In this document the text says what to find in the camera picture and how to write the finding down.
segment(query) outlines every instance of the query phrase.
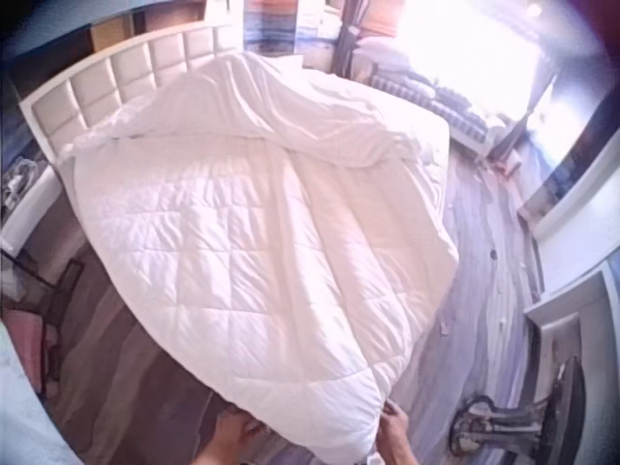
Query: window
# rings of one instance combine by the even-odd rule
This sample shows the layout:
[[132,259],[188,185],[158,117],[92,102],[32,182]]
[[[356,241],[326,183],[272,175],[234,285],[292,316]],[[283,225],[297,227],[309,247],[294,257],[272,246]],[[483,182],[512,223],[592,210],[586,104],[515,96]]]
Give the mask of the window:
[[527,109],[536,44],[465,0],[408,0],[398,40],[414,68],[513,120]]

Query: quilted comforter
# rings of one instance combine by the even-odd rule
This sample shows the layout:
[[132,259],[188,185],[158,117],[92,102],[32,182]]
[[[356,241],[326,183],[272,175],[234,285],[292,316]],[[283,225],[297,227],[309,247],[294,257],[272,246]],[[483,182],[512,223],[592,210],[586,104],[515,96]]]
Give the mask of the quilted comforter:
[[77,216],[150,335],[290,441],[350,464],[457,264],[433,174],[447,153],[446,123],[421,108],[239,53],[63,156]]

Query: bed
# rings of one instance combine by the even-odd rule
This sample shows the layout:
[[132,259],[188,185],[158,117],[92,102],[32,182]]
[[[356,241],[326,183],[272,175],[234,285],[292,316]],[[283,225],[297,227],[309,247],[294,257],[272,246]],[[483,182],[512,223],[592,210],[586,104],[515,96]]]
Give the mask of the bed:
[[153,339],[285,438],[353,463],[456,268],[448,125],[240,49],[231,24],[138,36],[21,108]]

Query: bed frame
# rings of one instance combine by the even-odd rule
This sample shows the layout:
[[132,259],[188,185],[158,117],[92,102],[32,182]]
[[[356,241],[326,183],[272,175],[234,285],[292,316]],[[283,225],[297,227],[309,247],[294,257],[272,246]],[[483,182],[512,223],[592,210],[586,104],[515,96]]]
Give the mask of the bed frame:
[[232,22],[199,21],[142,34],[79,61],[19,105],[43,153],[55,165],[63,145],[123,104],[214,56],[238,50],[241,31]]

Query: human hand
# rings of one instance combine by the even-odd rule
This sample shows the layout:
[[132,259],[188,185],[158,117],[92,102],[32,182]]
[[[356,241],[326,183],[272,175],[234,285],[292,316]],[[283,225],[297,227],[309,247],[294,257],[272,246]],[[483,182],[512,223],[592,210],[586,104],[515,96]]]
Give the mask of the human hand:
[[238,465],[243,449],[264,428],[247,412],[227,409],[217,418],[213,438],[193,465]]
[[408,426],[407,414],[388,399],[381,412],[377,432],[377,452],[386,465],[417,465],[407,438]]

